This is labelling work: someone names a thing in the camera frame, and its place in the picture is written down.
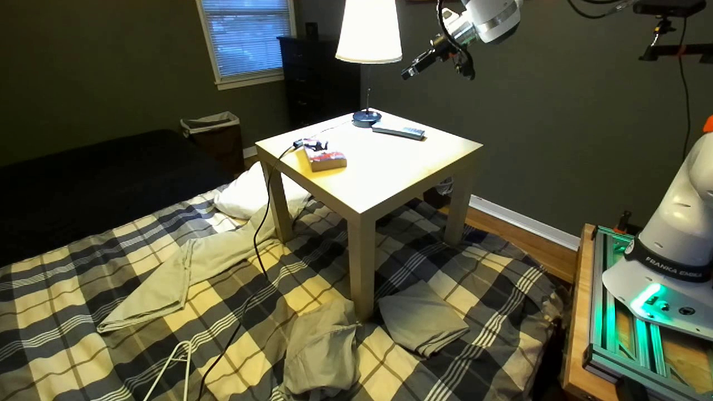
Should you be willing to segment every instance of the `lamp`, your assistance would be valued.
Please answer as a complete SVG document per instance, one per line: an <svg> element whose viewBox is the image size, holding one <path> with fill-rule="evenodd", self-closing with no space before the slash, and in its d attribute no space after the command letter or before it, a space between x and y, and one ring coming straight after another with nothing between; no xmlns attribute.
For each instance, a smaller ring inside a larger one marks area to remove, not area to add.
<svg viewBox="0 0 713 401"><path fill-rule="evenodd" d="M351 65L390 65L402 61L396 0L346 0L336 61ZM376 111L354 111L354 123L371 125Z"/></svg>

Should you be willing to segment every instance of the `checkered blanket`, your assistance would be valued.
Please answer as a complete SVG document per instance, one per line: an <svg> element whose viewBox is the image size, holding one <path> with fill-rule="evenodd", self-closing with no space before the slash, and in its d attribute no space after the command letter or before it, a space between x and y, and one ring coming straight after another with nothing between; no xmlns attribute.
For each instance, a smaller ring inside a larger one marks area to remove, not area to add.
<svg viewBox="0 0 713 401"><path fill-rule="evenodd" d="M236 229L218 189L122 228L0 268L0 398L290 398L290 323L347 296L346 222L307 206L293 240L189 288L180 313L97 334L95 325L188 239ZM409 203L378 221L376 296L425 281L468 332L423 358L378 323L356 330L346 398L520 398L540 368L559 303L552 284L507 244L465 231L441 244L443 216ZM183 358L172 349L188 345Z"/></svg>

